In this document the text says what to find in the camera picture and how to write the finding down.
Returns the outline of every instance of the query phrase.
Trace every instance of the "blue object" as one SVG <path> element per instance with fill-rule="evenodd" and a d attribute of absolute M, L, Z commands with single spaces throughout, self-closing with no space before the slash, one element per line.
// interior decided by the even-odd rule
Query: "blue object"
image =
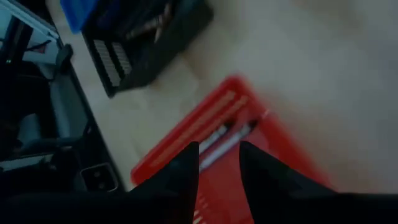
<path fill-rule="evenodd" d="M 100 0 L 60 0 L 63 13 L 67 17 L 70 30 L 77 34 Z"/>

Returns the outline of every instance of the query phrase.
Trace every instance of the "red plastic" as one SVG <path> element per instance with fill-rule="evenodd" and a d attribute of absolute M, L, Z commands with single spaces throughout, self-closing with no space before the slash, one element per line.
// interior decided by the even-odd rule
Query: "red plastic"
<path fill-rule="evenodd" d="M 240 76 L 227 78 L 183 121 L 161 140 L 131 171 L 131 180 L 141 184 L 163 168 L 191 141 L 202 141 L 227 120 L 235 125 L 222 139 L 200 156 L 205 158 L 249 120 L 257 128 L 244 140 L 267 151 L 291 168 L 323 185 L 329 185 L 257 98 Z M 195 218 L 198 223 L 253 223 L 239 169 L 238 144 L 199 175 Z"/>

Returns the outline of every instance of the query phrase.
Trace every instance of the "black crate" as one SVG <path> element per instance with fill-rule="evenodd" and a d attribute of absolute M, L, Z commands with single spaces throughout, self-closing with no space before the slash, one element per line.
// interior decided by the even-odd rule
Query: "black crate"
<path fill-rule="evenodd" d="M 115 1 L 121 7 L 118 13 L 109 13 Z M 157 41 L 155 29 L 127 39 L 130 30 L 161 15 L 168 3 L 172 17 Z M 204 0 L 104 0 L 90 16 L 83 36 L 104 88 L 112 97 L 153 82 L 212 18 L 213 11 Z"/>

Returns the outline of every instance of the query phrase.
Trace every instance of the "red shopping basket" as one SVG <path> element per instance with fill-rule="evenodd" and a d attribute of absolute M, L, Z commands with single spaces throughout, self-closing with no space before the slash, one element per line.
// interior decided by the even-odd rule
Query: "red shopping basket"
<path fill-rule="evenodd" d="M 169 163 L 188 143 L 203 141 L 227 121 L 234 127 L 200 155 L 200 161 L 248 121 L 259 121 L 244 138 L 275 156 L 303 175 L 328 185 L 308 157 L 300 150 L 276 116 L 257 98 L 244 78 L 228 77 L 183 121 L 161 140 L 131 171 L 131 180 L 140 184 Z M 199 175 L 195 223 L 253 223 L 239 168 L 239 144 Z"/>

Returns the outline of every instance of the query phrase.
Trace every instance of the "wooden floor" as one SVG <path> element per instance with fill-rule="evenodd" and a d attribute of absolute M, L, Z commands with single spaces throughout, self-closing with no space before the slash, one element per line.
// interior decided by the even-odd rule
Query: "wooden floor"
<path fill-rule="evenodd" d="M 125 184 L 240 71 L 341 191 L 398 192 L 398 1 L 210 0 L 215 20 L 153 85 L 109 100 L 81 36 L 52 16 Z"/>

